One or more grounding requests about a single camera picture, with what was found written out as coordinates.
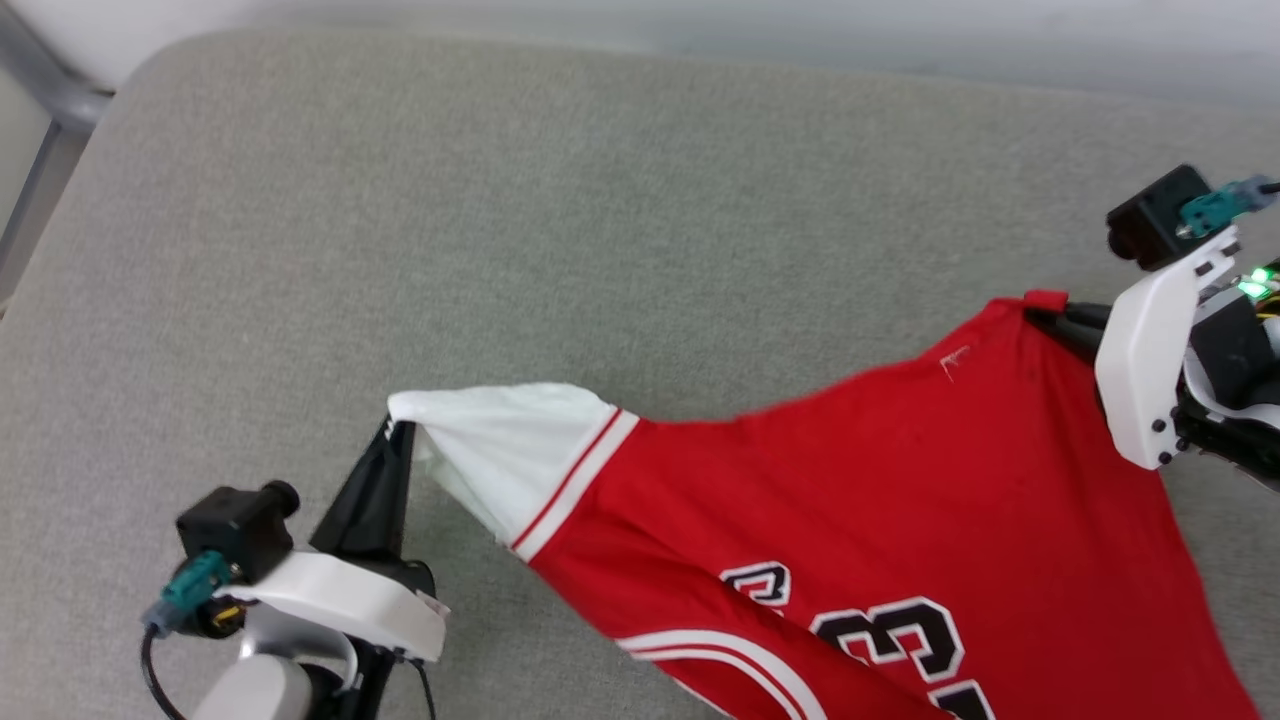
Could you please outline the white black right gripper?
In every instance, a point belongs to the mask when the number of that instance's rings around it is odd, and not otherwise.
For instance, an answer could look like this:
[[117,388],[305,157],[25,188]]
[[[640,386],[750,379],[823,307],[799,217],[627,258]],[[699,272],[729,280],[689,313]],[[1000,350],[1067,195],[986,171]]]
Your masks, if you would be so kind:
[[1094,364],[1116,450],[1156,470],[1199,448],[1243,471],[1277,470],[1277,269],[1234,275],[1236,228],[1148,274],[1115,304],[1028,307],[1028,320]]

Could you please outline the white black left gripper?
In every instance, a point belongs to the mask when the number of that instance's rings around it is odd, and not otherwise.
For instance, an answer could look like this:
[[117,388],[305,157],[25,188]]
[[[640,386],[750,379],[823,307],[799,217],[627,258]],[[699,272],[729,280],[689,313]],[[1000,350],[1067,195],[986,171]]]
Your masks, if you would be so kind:
[[379,573],[328,553],[399,559],[412,480],[415,425],[384,421],[311,536],[264,579],[216,597],[247,603],[253,651],[355,660],[355,642],[435,662],[444,650],[440,605]]

